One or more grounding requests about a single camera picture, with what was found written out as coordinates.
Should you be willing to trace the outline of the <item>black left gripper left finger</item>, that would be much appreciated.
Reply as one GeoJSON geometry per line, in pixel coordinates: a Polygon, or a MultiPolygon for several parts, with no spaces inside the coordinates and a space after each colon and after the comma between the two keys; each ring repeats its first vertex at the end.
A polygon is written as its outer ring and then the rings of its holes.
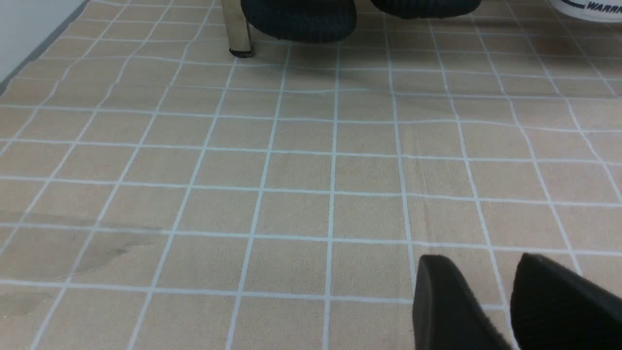
{"type": "Polygon", "coordinates": [[[451,259],[418,259],[413,300],[416,350],[510,350],[451,259]]]}

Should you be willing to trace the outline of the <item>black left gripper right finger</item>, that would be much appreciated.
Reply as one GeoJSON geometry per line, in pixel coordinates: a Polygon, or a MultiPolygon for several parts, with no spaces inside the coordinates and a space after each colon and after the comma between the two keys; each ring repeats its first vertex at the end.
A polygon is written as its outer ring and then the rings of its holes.
{"type": "Polygon", "coordinates": [[[523,253],[511,325],[522,350],[619,350],[622,301],[544,255],[523,253]]]}

